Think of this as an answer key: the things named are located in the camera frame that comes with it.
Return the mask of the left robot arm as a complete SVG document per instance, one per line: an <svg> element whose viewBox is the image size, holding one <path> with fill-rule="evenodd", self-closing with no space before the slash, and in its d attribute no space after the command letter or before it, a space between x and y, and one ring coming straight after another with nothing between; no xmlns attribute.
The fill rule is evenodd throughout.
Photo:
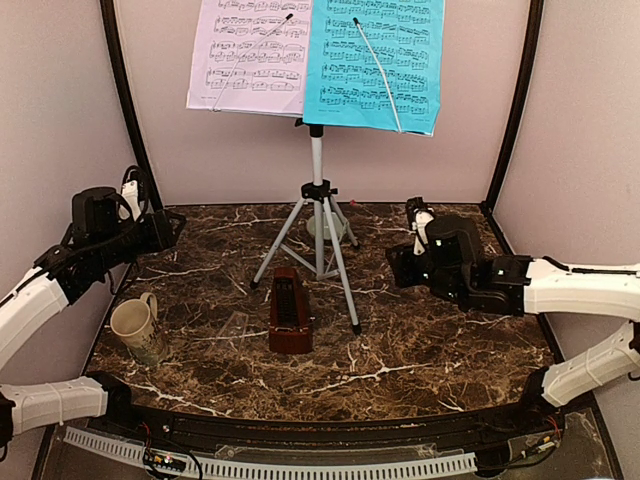
<svg viewBox="0 0 640 480"><path fill-rule="evenodd" d="M96 187L72 199L72 222L1 302L1 361L8 360L48 320L74 304L96 282L138 256L176 245L186 219L165 209L151 212L130 182L119 194ZM102 417L120 436L141 427L131 391L104 372L57 383L1 387L1 444L28 430L68 420Z"/></svg>

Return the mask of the cream ceramic mug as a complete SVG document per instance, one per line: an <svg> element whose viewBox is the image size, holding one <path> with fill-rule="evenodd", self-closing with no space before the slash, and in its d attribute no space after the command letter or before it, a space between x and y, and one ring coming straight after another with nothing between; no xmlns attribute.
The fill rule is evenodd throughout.
<svg viewBox="0 0 640 480"><path fill-rule="evenodd" d="M158 365L168 355L168 344L157 316L156 295L144 292L138 299L118 305L110 319L113 333L147 366Z"/></svg>

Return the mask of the white perforated music stand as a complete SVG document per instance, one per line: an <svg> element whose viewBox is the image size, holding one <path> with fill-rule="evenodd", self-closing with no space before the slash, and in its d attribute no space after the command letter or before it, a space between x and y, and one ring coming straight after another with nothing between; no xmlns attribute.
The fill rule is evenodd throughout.
<svg viewBox="0 0 640 480"><path fill-rule="evenodd" d="M352 291L344 263L341 239L338 238L332 222L331 213L335 212L340 219L347 226L347 236L353 247L358 248L360 246L359 241L353 234L349 221L343 215L339 205L334 200L334 196L338 193L338 190L331 186L329 180L323 177L323 135L324 127L320 124L310 124L309 135L311 139L311 152L312 152L312 173L313 179L311 182L301 186L300 198L293 207L293 210L289 214L285 221L285 224L279 231L275 240L273 241L265 259L262 261L255 276L250 282L250 288L255 290L258 288L259 283L271 263L275 253L278 250L285 251L288 255L298 261L301 265L305 266L312 273L315 274L318 280L330 278L338 275L341 278L342 287L344 290L344 296L347 302L349 316L351 319L351 328L356 336L359 336L362 332L362 326L358 319ZM316 235L315 239L315 263L310 264L290 247L283 243L286 235L289 233L294 220L297 219L302 207L308 202L312 202L314 206L314 217L316 220ZM333 247L333 259L337 263L337 268L332 270L330 268L331 263L325 259L325 240L323 239L323 218L325 214L327 221L329 222L329 228L331 232L331 243Z"/></svg>

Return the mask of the purple sheet music page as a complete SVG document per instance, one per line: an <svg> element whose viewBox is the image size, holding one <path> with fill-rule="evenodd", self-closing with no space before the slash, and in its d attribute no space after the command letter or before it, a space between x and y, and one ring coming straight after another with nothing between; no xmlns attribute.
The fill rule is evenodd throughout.
<svg viewBox="0 0 640 480"><path fill-rule="evenodd" d="M204 1L186 107L287 117L303 114L311 1Z"/></svg>

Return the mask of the blue sheet music page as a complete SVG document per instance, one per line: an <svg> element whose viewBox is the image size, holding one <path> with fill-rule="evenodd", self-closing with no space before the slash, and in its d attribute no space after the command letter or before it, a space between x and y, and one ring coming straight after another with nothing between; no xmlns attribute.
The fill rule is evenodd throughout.
<svg viewBox="0 0 640 480"><path fill-rule="evenodd" d="M444 18L442 1L315 2L304 121L432 135Z"/></svg>

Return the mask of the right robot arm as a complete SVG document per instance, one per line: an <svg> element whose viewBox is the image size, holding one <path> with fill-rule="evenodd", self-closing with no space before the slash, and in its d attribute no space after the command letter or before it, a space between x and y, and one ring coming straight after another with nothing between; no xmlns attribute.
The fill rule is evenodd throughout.
<svg viewBox="0 0 640 480"><path fill-rule="evenodd" d="M425 285L461 310L523 316L582 313L620 317L624 324L577 356L531 374L510 424L534 432L574 398L639 367L639 267L563 264L549 256L483 253L474 222L419 210L411 245L386 251L400 288Z"/></svg>

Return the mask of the clear plastic metronome cover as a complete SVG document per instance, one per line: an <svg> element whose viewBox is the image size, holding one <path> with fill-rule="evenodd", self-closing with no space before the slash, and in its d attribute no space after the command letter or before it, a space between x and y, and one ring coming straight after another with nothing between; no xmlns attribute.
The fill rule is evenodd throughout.
<svg viewBox="0 0 640 480"><path fill-rule="evenodd" d="M251 340L263 340L266 335L267 330L255 326L247 313L234 311L213 335L206 356L213 358L240 354Z"/></svg>

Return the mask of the brown wooden metronome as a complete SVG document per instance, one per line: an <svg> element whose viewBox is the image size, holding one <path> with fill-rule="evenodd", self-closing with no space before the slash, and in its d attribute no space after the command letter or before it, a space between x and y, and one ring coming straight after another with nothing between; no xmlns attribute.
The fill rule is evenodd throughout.
<svg viewBox="0 0 640 480"><path fill-rule="evenodd" d="M293 267L274 270L269 349L281 354L307 354L313 350L313 321L308 295Z"/></svg>

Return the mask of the pale green round dish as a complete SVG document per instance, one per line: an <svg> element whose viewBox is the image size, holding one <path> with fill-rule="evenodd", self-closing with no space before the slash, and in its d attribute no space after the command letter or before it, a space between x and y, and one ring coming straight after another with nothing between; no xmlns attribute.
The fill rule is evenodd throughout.
<svg viewBox="0 0 640 480"><path fill-rule="evenodd" d="M323 239L325 241L331 240L331 232L329 228L329 222L327 221L326 215L322 215L323 218ZM346 224L340 219L340 217L335 213L331 213L332 222L334 224L334 229L339 239L342 239L347 233ZM316 235L316 220L314 216L311 216L306 222L307 232L314 237Z"/></svg>

